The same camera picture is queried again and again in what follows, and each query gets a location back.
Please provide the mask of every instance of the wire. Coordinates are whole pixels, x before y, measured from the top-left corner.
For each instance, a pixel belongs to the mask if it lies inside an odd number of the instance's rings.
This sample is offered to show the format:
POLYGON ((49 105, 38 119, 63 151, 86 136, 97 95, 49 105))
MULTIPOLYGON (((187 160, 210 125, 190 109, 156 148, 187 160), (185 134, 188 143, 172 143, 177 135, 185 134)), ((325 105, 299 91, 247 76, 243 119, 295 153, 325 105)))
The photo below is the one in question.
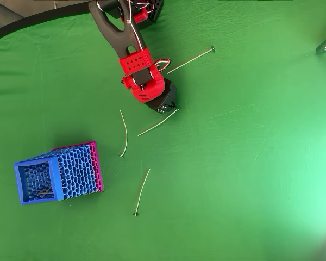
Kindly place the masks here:
POLYGON ((175 108, 175 110, 172 111, 172 112, 171 112, 168 116, 166 116, 163 120, 159 121, 158 123, 156 123, 156 124, 153 125, 152 127, 149 127, 148 129, 146 129, 146 130, 140 132, 140 133, 138 134, 138 136, 140 136, 140 135, 142 135, 142 134, 144 134, 144 133, 147 133, 147 132, 151 131, 151 130, 154 129, 155 127, 160 126, 163 122, 165 122, 166 120, 168 120, 168 119, 169 119, 169 118, 170 118, 174 113, 176 113, 177 111, 178 111, 178 108, 175 108))
POLYGON ((131 25, 131 27, 132 27, 132 29, 133 29, 133 31, 134 31, 134 34, 135 34, 135 37, 136 37, 136 41, 137 41, 137 43, 139 44, 139 48, 140 48, 140 50, 142 51, 142 46, 141 46, 140 39, 139 39, 139 37, 138 37, 138 35, 137 35, 137 33, 136 33, 135 29, 134 29, 134 26, 133 26, 133 24, 132 24, 132 22, 131 22, 131 4, 130 4, 130 1, 128 1, 128 3, 129 3, 129 16, 130 16, 129 23, 130 23, 130 25, 131 25))
POLYGON ((120 110, 120 113, 121 113, 122 121, 123 121, 123 125, 124 125, 124 132, 126 134, 126 140, 124 142, 124 149, 123 149, 123 151, 120 154, 120 157, 123 157, 124 154, 125 154, 125 152, 126 152, 126 149, 127 149, 128 133, 127 133, 127 128, 126 128, 126 123, 124 121, 123 114, 122 114, 121 110, 120 110))
POLYGON ((140 202, 140 197, 141 197, 142 189, 143 189, 143 186, 145 185, 145 182, 146 182, 146 179, 147 179, 147 176, 148 176, 150 170, 151 170, 150 168, 147 170, 147 172, 146 172, 146 176, 145 176, 145 178, 144 178, 144 180, 143 180, 143 182, 142 182, 142 185, 141 185, 141 188, 140 188, 139 197, 137 198, 137 202, 136 202, 136 208, 135 208, 135 211, 134 211, 134 213, 133 213, 134 216, 138 216, 138 215, 139 215, 139 214, 137 213, 137 209, 138 209, 138 207, 139 207, 139 202, 140 202))
POLYGON ((170 62, 171 62, 170 58, 168 58, 168 59, 158 59, 157 61, 154 62, 154 65, 157 67, 158 71, 161 72, 161 71, 168 68, 170 62), (162 68, 160 68, 160 63, 164 63, 165 65, 162 68))

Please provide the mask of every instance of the black plastic part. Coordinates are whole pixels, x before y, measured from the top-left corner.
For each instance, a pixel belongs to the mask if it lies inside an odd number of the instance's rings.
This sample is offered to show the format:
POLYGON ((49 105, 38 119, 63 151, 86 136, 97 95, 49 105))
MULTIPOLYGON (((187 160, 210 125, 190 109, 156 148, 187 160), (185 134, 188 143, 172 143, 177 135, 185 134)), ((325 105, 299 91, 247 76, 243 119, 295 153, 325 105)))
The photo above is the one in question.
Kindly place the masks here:
POLYGON ((165 89, 160 96, 145 104, 159 113, 171 111, 176 107, 176 87, 168 79, 164 78, 165 89))
POLYGON ((134 81, 137 85, 141 85, 141 84, 148 82, 149 80, 152 80, 149 69, 143 69, 143 70, 134 72, 131 74, 131 76, 134 78, 134 81))
POLYGON ((150 19, 146 19, 146 20, 141 21, 140 23, 137 23, 137 26, 141 30, 146 27, 149 27, 151 24, 152 24, 152 21, 150 19))
POLYGON ((113 18, 121 18, 122 13, 120 12, 120 7, 118 6, 117 0, 115 1, 103 1, 98 0, 100 8, 111 15, 113 18))
POLYGON ((148 14, 148 18, 151 22, 155 22, 158 18, 159 12, 162 10, 164 0, 151 0, 151 2, 154 4, 154 9, 148 14))
MULTIPOLYGON (((112 6, 117 0, 101 0, 101 7, 112 6)), ((100 30, 100 32, 107 39, 109 44, 116 51, 119 58, 125 58, 130 53, 128 51, 128 46, 133 46, 137 52, 140 51, 139 45, 136 41, 135 33, 131 28, 131 25, 127 23, 127 20, 130 19, 129 7, 127 0, 118 0, 118 3, 124 14, 124 30, 119 30, 113 23, 110 22, 105 12, 101 11, 97 6, 97 1, 89 2, 89 10, 100 30)), ((135 21, 131 21, 137 37, 141 42, 142 48, 145 48, 145 42, 139 32, 139 29, 136 26, 135 21)))

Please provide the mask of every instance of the metal rod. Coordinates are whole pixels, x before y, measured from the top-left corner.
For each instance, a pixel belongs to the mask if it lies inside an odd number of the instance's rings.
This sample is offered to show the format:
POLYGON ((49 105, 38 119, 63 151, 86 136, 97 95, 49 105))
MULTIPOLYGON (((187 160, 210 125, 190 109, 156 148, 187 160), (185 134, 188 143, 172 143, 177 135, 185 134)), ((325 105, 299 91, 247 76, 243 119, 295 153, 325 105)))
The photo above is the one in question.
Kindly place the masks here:
POLYGON ((174 68, 174 69, 168 71, 167 74, 169 74, 169 73, 171 73, 171 72, 177 70, 178 68, 183 67, 183 66, 186 65, 186 64, 189 64, 190 62, 192 62, 192 61, 198 59, 199 57, 202 57, 203 55, 206 55, 207 53, 210 53, 211 51, 215 52, 215 48, 214 48, 214 46, 211 46, 211 48, 210 48, 209 50, 207 50, 207 51, 205 51, 205 52, 203 52, 203 53, 201 53, 201 54, 199 54, 199 55, 197 55, 197 56, 191 58, 190 60, 184 62, 183 64, 179 65, 178 67, 176 67, 176 68, 174 68))
POLYGON ((162 119, 161 121, 157 122, 155 125, 149 127, 148 129, 146 130, 143 130, 142 132, 140 132, 138 134, 138 136, 144 134, 144 133, 147 133, 149 132, 150 130, 154 129, 155 127, 158 127, 160 126, 163 122, 165 122, 166 120, 168 120, 170 118, 170 116, 172 116, 174 113, 176 113, 178 111, 178 108, 175 108, 175 110, 173 110, 170 114, 168 114, 168 116, 166 116, 164 119, 162 119))

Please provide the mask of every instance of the wrinkled green fabric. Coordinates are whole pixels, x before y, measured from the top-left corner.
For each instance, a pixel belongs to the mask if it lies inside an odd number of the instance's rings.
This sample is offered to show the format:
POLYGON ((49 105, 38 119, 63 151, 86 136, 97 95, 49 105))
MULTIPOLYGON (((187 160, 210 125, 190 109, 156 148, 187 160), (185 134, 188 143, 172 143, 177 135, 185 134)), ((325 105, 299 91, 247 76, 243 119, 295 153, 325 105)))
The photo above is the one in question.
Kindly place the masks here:
POLYGON ((90 14, 0 39, 0 260, 325 261, 326 0, 166 0, 142 35, 216 53, 164 73, 180 110, 140 137, 163 116, 90 14), (20 206, 13 162, 90 140, 105 192, 20 206))

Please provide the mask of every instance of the green cloth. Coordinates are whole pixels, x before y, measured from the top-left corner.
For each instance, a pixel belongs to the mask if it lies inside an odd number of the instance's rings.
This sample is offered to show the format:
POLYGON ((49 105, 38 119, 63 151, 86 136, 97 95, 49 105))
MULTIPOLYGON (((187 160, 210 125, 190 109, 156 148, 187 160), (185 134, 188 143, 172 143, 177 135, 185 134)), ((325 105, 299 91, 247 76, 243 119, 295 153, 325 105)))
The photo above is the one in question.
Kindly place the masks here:
POLYGON ((142 35, 216 53, 164 73, 180 110, 140 137, 163 116, 90 14, 0 39, 0 261, 325 261, 326 0, 166 0, 142 35), (20 206, 13 162, 90 140, 105 192, 20 206))

